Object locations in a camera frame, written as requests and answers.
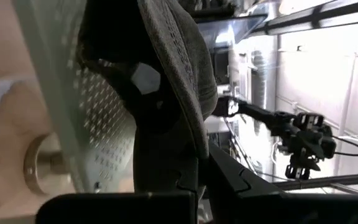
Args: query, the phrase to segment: round metal base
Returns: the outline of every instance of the round metal base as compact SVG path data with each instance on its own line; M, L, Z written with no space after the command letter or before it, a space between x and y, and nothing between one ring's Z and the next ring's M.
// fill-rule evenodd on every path
M24 158L25 182L36 194L56 195L71 185L56 134L35 138Z

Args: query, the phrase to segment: robotic arm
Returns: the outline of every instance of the robotic arm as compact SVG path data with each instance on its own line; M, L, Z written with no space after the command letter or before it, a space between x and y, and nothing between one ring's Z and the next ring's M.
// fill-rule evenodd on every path
M307 180L310 170L320 171L317 163L334 157L336 143L324 116L316 113L270 112L233 96L223 96L213 112L215 116L246 114L265 123L272 136L282 139L284 150L291 154L285 175L289 179Z

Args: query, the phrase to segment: black cable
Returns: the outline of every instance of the black cable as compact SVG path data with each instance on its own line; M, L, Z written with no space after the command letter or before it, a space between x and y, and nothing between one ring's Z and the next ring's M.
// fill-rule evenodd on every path
M276 176L276 175L272 175L272 174L266 174L264 172L259 172L259 171L255 171L257 174L260 174L260 175L266 175L268 177L273 177L273 178L276 178L276 179L279 179L279 180L286 180L286 181L294 181L294 180L291 180L291 179L288 179L288 178L283 178L283 177L279 177L279 176Z
M340 137L337 137L337 136L332 136L334 139L338 139L342 142L346 142L348 144L351 144L352 146L355 146L355 147L358 147L358 144L354 143L354 142L351 142L349 140L346 140L346 139L341 139ZM352 154L352 153L346 153L346 152L335 152L335 154L337 155L342 155L342 156L354 156L354 157L358 157L358 154Z

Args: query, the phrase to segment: perforated metal panel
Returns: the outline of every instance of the perforated metal panel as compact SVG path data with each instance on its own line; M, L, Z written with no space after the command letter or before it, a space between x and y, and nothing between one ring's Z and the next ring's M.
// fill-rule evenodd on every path
M86 1L13 3L76 190L116 191L136 126L107 82L75 61Z

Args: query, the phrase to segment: floor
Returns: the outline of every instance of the floor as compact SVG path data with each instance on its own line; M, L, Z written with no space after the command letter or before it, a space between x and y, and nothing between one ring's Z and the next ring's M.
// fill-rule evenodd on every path
M13 78L25 81L14 84L0 102L0 218L34 214L48 200L27 188L22 166L29 143L52 132L13 7L10 0L0 0L0 79ZM133 191L131 175L121 182L120 191Z

